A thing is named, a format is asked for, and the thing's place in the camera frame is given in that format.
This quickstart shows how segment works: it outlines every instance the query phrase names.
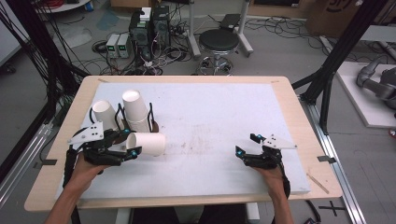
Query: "black stool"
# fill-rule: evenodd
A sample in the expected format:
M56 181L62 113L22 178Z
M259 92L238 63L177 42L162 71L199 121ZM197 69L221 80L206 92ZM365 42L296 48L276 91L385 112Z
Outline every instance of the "black stool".
M230 76L233 73L233 63L221 55L235 52L238 44L238 36L232 32L221 29L203 32L199 37L199 45L201 49L213 53L213 56L204 57L196 73L200 71L206 75L208 69L213 69L213 75L220 71Z

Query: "wooden table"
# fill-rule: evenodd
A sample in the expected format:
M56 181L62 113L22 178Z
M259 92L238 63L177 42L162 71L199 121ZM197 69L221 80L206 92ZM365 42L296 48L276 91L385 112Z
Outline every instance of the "wooden table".
M55 203L55 194L63 178L67 140L80 129L86 112L90 108L96 88L103 82L132 83L262 83L271 84L283 112L294 143L298 145L298 155L304 167L311 191L302 195L290 195L291 200L341 197L340 185L327 162L319 162L318 156L324 156L321 146L311 125L285 77L86 77L64 120L48 160L57 160L54 166L43 166L26 200L27 211L48 211ZM249 195L210 195L200 197L173 198L136 198L80 200L79 208L120 208L162 205L191 205L209 203L250 203L270 201L267 194Z

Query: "cardboard box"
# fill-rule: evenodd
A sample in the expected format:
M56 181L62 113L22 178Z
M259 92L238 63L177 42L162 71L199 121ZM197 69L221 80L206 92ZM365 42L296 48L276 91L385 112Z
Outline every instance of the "cardboard box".
M360 6L358 0L317 0L305 27L311 35L340 37Z
M248 8L248 15L250 16L264 16L264 17L288 17L288 18L308 18L315 0L300 0L297 7L282 7L282 6L268 6L251 4Z
M297 7L300 0L254 0L256 5Z
M110 0L112 7L154 7L155 0Z

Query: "paper cup lying on side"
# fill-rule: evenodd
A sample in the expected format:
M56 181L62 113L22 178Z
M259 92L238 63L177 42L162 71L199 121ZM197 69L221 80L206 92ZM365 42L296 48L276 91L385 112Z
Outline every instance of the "paper cup lying on side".
M165 151L165 135L162 133L130 133L126 147L142 147L142 153L161 156Z
M117 130L119 127L116 123L116 111L113 106L106 100L101 100L93 104L92 106L93 114L95 115L97 120L101 120L103 122L103 129L112 129ZM123 129L123 123L119 117L117 117L117 121L119 122L120 128Z
M148 116L149 111L139 91L125 91L122 94L122 101L124 104L125 116L129 121L138 122Z
M135 131L137 133L149 133L148 119L142 119L138 122L133 122L130 120L127 121L132 131Z

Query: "human arm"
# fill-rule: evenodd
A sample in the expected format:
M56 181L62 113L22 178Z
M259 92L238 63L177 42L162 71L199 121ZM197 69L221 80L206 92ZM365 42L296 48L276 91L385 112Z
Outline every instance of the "human arm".
M283 189L283 177L279 167L272 170L253 168L263 177L268 187L268 193L273 201L276 224L292 224L290 206Z
M88 189L93 179L99 172L108 166L95 166L84 161L82 153L78 154L78 160L75 170L67 185L64 187L61 195L53 205L45 224L63 224L68 223L71 214L82 193Z

